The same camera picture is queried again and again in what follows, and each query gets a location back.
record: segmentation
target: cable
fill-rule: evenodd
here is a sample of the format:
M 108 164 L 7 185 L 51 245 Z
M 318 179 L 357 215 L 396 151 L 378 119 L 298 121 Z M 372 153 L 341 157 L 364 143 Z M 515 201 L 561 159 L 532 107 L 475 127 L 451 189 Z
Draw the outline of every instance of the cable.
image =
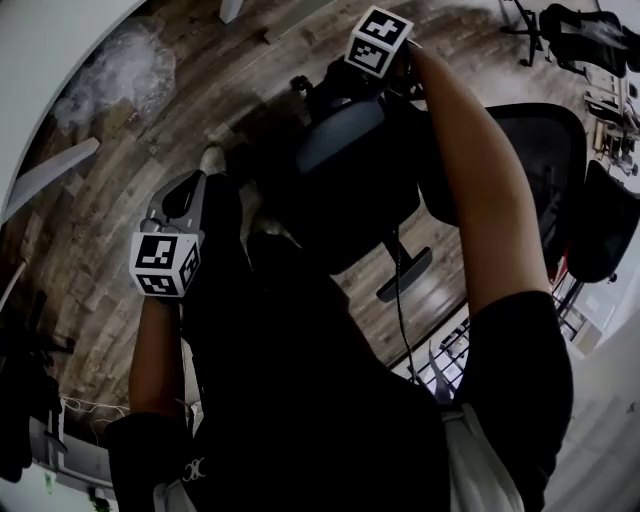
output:
M 113 423 L 113 420 L 108 420 L 106 418 L 100 418 L 100 419 L 92 420 L 89 422 L 89 427 L 91 428 L 91 432 L 93 432 L 93 436 L 96 438 L 96 446 L 98 448 L 100 448 L 100 440 L 98 439 L 98 433 L 96 432 L 96 429 L 93 428 L 93 424 L 98 423 L 99 421 L 106 421 L 107 423 Z
M 98 407 L 105 407 L 107 409 L 115 409 L 115 410 L 117 410 L 120 413 L 120 415 L 124 418 L 126 416 L 126 414 L 122 410 L 124 409 L 125 411 L 130 411 L 130 409 L 128 407 L 125 407 L 124 405 L 101 404 L 99 402 L 89 402 L 88 400 L 82 400 L 81 398 L 72 398 L 70 396 L 62 396 L 60 398 L 65 400 L 65 404 L 64 404 L 65 407 L 68 407 L 69 409 L 71 409 L 72 411 L 75 411 L 75 412 L 92 413 Z M 77 407 L 72 407 L 68 403 L 70 401 L 76 402 Z M 83 409 L 81 404 L 93 405 L 93 407 L 91 409 Z
M 398 305 L 398 322 L 400 323 L 400 332 L 402 333 L 402 339 L 404 340 L 404 346 L 407 349 L 409 355 L 409 370 L 411 371 L 411 381 L 425 386 L 425 383 L 419 377 L 416 372 L 416 367 L 413 364 L 413 352 L 411 351 L 411 345 L 407 340 L 407 334 L 404 331 L 404 319 L 402 317 L 402 303 L 400 302 L 400 257 L 402 255 L 402 245 L 400 243 L 400 223 L 398 223 L 398 229 L 396 230 L 396 239 L 398 241 L 398 253 L 396 258 L 396 304 Z

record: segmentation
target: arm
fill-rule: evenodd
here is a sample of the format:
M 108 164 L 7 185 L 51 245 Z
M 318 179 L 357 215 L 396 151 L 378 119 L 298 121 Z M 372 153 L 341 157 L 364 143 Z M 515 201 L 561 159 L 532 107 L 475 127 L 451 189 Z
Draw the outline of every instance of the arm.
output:
M 531 189 L 515 150 L 439 58 L 412 50 L 460 224 L 471 314 L 549 291 Z
M 153 412 L 184 420 L 184 372 L 178 304 L 147 297 L 129 374 L 132 413 Z

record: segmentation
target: shoe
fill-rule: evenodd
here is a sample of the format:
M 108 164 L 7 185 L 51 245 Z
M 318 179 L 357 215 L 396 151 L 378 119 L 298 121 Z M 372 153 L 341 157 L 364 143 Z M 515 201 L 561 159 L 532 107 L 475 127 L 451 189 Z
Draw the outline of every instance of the shoe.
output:
M 224 159 L 224 151 L 220 146 L 209 146 L 200 158 L 200 170 L 207 176 L 214 174 L 227 174 L 227 162 Z

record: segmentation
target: logo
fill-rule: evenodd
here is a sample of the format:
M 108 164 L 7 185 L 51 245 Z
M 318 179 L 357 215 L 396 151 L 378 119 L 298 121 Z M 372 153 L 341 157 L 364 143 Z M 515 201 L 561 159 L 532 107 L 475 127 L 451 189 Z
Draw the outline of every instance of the logo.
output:
M 365 69 L 370 69 L 375 73 L 380 73 L 389 57 L 389 52 L 382 48 L 372 45 L 371 43 L 354 38 L 353 46 L 349 54 L 348 60 L 356 62 Z
M 196 244 L 193 244 L 191 251 L 189 251 L 189 255 L 187 259 L 182 264 L 180 268 L 180 279 L 182 280 L 182 287 L 186 290 L 187 286 L 191 282 L 191 278 L 193 274 L 195 274 L 198 269 L 198 265 L 200 265 L 200 260 L 198 259 L 198 251 L 196 249 Z
M 136 277 L 147 295 L 178 295 L 178 290 L 171 276 L 137 274 Z
M 145 236 L 140 244 L 136 268 L 170 269 L 176 241 L 174 236 Z
M 388 13 L 373 10 L 362 24 L 362 33 L 367 34 L 378 41 L 393 46 L 407 27 L 404 21 L 400 21 Z
M 199 478 L 206 478 L 205 473 L 200 472 L 200 464 L 204 461 L 204 457 L 201 459 L 195 459 L 184 467 L 186 476 L 182 477 L 183 482 L 192 482 Z

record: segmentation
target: hardwood floor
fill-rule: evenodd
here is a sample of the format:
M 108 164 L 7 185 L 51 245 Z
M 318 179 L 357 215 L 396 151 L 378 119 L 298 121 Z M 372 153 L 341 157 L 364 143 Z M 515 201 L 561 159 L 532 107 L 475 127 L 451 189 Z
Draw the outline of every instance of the hardwood floor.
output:
M 24 169 L 88 135 L 102 146 L 95 158 L 48 186 L 6 224 L 0 256 L 3 277 L 22 258 L 28 263 L 10 307 L 29 311 L 36 292 L 44 291 L 48 299 L 39 330 L 59 342 L 76 340 L 73 356 L 55 356 L 54 375 L 63 395 L 126 405 L 142 303 L 127 270 L 129 240 L 151 195 L 196 168 L 211 140 L 229 150 L 232 168 L 239 167 L 247 147 L 276 127 L 289 126 L 286 121 L 302 110 L 300 99 L 288 93 L 289 81 L 304 74 L 319 82 L 369 3 L 336 0 L 268 45 L 262 38 L 265 27 L 291 2 L 246 0 L 241 16 L 225 26 L 217 18 L 218 2 L 150 0 L 136 15 L 164 21 L 160 37 L 177 57 L 171 100 L 150 119 L 118 104 L 67 135 L 47 118 Z M 580 7 L 584 2 L 565 3 Z M 485 105 L 546 101 L 565 105 L 586 121 L 580 77 L 545 62 L 541 54 L 533 68 L 519 66 L 528 41 L 499 32 L 504 24 L 499 0 L 376 4 L 413 20 L 415 39 L 435 47 Z M 274 124 L 274 119 L 282 122 Z M 242 197 L 246 233 L 260 199 L 251 183 Z M 461 249 L 457 230 L 424 208 L 405 222 L 401 233 L 410 254 L 429 245 L 434 256 L 429 270 L 403 295 L 407 335 L 417 342 L 464 298 Z M 391 258 L 379 247 L 336 277 L 351 298 L 358 325 L 386 364 L 404 353 L 395 304 L 382 304 L 375 296 L 393 273 Z M 187 398 L 195 400 L 192 374 L 188 382 Z M 97 418 L 115 419 L 114 414 L 103 409 L 73 413 L 67 424 L 86 427 Z M 103 427 L 95 424 L 98 431 Z

